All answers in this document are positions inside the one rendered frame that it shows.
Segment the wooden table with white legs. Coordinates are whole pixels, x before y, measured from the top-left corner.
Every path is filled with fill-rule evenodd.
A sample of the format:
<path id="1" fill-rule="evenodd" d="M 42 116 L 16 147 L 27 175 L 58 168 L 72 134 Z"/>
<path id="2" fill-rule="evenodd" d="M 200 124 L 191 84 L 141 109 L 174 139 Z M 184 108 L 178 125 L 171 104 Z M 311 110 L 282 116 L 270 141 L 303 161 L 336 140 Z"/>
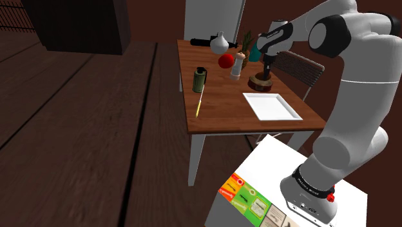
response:
<path id="1" fill-rule="evenodd" d="M 252 92 L 249 77 L 262 71 L 260 62 L 248 63 L 239 80 L 229 78 L 230 70 L 220 68 L 219 56 L 210 48 L 193 46 L 178 40 L 180 86 L 186 111 L 187 132 L 191 136 L 188 185 L 195 183 L 199 160 L 208 135 L 250 135 L 258 133 L 292 132 L 288 145 L 298 150 L 315 131 L 323 129 L 325 121 L 303 102 L 285 83 L 273 75 L 271 92 L 280 94 L 302 118 L 301 121 L 260 121 L 243 93 Z M 195 117 L 201 93 L 192 91 L 193 74 L 198 67 L 207 70 L 207 78 L 198 118 Z"/>

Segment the white and wood pepper mill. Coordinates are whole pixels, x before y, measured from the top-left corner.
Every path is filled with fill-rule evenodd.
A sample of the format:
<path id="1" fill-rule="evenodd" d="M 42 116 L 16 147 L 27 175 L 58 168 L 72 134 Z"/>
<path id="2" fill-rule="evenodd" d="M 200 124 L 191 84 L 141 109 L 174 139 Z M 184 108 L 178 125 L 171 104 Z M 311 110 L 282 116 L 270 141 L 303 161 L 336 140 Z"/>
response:
<path id="1" fill-rule="evenodd" d="M 245 59 L 245 54 L 243 54 L 243 53 L 237 53 L 235 55 L 234 65 L 231 69 L 231 74 L 229 76 L 229 78 L 231 80 L 234 80 L 234 81 L 239 80 L 240 73 L 242 70 L 242 63 L 243 63 L 244 59 Z"/>

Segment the round wooden bowl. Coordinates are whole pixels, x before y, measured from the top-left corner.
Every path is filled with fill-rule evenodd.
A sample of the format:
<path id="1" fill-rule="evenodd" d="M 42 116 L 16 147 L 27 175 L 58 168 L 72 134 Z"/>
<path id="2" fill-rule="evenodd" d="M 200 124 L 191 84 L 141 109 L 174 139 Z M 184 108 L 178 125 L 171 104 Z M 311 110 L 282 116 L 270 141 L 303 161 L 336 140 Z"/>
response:
<path id="1" fill-rule="evenodd" d="M 263 78 L 264 73 L 259 72 L 249 77 L 247 85 L 257 92 L 270 92 L 273 82 L 271 81 L 271 74 L 267 78 Z"/>

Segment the white round vase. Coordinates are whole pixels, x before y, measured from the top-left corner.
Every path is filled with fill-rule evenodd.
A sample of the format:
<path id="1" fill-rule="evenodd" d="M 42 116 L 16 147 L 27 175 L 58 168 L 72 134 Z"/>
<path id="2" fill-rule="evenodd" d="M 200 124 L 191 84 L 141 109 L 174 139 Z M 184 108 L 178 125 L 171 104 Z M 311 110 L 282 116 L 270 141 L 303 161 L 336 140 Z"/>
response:
<path id="1" fill-rule="evenodd" d="M 218 32 L 216 38 L 210 41 L 210 49 L 214 54 L 222 55 L 227 52 L 229 43 L 224 38 L 223 32 Z"/>

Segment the teal cup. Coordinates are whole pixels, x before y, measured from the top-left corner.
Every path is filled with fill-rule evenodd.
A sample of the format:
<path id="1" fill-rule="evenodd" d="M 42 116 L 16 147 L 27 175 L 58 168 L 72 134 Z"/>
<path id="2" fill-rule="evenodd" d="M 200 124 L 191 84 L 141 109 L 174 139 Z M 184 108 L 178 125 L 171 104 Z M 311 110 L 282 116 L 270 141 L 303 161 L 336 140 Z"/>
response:
<path id="1" fill-rule="evenodd" d="M 258 62 L 260 60 L 261 54 L 262 53 L 259 51 L 257 47 L 257 41 L 255 41 L 249 54 L 249 62 Z"/>

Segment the long black tool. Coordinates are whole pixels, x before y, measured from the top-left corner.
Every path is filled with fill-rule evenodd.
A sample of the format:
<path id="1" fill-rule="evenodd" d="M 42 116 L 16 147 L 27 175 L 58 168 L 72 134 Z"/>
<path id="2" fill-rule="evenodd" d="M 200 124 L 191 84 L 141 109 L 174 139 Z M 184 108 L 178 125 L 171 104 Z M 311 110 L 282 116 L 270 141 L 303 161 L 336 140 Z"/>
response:
<path id="1" fill-rule="evenodd" d="M 193 38 L 190 40 L 190 44 L 193 46 L 210 46 L 211 41 L 215 38 L 217 38 L 217 35 L 211 35 L 209 40 Z M 229 44 L 229 48 L 238 48 L 238 43 L 228 42 L 228 44 Z"/>

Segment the dark wooden cabinet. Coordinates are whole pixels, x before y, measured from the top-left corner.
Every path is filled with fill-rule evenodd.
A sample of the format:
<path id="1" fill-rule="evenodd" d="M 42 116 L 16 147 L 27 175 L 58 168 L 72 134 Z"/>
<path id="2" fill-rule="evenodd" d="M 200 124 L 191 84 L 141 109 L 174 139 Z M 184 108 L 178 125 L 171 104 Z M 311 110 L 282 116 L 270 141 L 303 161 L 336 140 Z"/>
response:
<path id="1" fill-rule="evenodd" d="M 21 0 L 48 51 L 122 55 L 131 40 L 126 0 Z"/>

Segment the pineapple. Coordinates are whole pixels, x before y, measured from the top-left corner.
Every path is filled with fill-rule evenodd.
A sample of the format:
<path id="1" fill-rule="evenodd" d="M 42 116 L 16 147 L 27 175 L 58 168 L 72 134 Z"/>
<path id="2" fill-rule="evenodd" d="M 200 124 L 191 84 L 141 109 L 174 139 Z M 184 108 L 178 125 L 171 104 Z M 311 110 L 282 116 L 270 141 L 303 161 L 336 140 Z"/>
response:
<path id="1" fill-rule="evenodd" d="M 242 48 L 238 51 L 241 54 L 245 55 L 245 58 L 242 61 L 242 69 L 244 69 L 249 62 L 249 46 L 254 40 L 254 37 L 252 36 L 251 30 L 248 32 L 244 33 L 243 39 L 242 39 Z"/>

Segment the black mesh metal chair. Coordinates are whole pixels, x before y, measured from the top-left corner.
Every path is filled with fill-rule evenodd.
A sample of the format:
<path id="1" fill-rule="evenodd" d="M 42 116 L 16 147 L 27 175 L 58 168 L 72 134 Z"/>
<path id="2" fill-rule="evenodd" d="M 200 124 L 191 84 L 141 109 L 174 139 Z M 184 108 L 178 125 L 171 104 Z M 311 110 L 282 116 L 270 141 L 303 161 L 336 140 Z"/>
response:
<path id="1" fill-rule="evenodd" d="M 273 75 L 277 79 L 284 76 L 283 83 L 296 82 L 298 88 L 288 85 L 302 101 L 305 101 L 311 88 L 316 84 L 325 70 L 325 67 L 308 58 L 300 56 L 294 52 L 284 51 L 276 55 L 275 62 L 271 66 L 271 81 Z"/>

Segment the red apple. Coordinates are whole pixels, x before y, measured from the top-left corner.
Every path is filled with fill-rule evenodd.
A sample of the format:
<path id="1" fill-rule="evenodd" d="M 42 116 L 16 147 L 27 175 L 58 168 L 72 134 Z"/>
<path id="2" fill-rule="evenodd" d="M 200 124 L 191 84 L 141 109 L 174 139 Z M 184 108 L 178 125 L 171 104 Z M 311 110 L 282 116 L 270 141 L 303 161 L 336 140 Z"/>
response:
<path id="1" fill-rule="evenodd" d="M 234 65 L 235 59 L 231 54 L 224 54 L 219 57 L 218 65 L 221 68 L 231 68 Z"/>

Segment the yellow pencil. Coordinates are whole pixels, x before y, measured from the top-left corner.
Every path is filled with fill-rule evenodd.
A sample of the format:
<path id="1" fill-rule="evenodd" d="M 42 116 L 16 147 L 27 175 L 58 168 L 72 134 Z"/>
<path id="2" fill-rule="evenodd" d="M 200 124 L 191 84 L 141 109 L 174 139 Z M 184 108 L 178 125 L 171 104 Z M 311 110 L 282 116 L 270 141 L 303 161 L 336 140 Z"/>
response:
<path id="1" fill-rule="evenodd" d="M 202 98 L 203 98 L 203 94 L 204 94 L 204 88 L 205 88 L 205 83 L 204 83 L 204 85 L 203 85 L 203 87 L 202 87 L 201 95 L 200 95 L 200 98 L 199 98 L 199 101 L 198 101 L 198 106 L 197 106 L 196 115 L 195 115 L 196 118 L 198 118 L 199 111 L 200 111 L 200 106 L 201 106 L 201 104 L 202 104 Z"/>

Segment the olive green bottle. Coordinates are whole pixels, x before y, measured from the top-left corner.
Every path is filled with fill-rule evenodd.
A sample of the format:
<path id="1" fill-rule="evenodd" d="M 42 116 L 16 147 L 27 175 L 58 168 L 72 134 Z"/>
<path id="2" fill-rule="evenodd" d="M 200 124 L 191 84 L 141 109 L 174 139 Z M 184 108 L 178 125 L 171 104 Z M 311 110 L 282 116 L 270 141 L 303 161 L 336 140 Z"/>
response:
<path id="1" fill-rule="evenodd" d="M 201 93 L 206 83 L 207 70 L 204 67 L 198 67 L 193 74 L 193 87 L 192 91 Z"/>

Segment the white door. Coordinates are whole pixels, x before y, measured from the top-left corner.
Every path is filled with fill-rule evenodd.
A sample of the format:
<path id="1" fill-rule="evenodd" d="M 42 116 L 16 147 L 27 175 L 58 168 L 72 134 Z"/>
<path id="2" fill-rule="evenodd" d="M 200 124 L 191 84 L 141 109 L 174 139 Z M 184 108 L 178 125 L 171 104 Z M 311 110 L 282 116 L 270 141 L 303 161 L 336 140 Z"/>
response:
<path id="1" fill-rule="evenodd" d="M 186 0 L 184 40 L 210 39 L 218 32 L 236 42 L 246 0 Z"/>

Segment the white patterned robot stand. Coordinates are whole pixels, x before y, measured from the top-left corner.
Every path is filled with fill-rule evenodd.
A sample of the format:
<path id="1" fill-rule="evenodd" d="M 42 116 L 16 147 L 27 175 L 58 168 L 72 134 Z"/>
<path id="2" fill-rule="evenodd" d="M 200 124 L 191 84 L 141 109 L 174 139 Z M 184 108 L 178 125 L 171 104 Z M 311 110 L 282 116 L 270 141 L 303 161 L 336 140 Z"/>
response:
<path id="1" fill-rule="evenodd" d="M 305 156 L 267 136 L 219 188 L 204 227 L 367 227 L 367 194 L 340 181 L 335 185 L 338 211 L 330 223 L 298 201 L 286 201 L 280 182 Z"/>

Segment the white square plate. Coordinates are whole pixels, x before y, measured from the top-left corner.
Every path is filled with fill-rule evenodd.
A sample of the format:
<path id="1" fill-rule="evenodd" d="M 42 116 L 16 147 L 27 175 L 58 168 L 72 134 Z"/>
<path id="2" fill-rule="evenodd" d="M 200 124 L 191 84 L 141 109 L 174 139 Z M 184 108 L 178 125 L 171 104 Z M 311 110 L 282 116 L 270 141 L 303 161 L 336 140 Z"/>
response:
<path id="1" fill-rule="evenodd" d="M 302 118 L 280 94 L 243 93 L 260 121 L 301 121 Z"/>

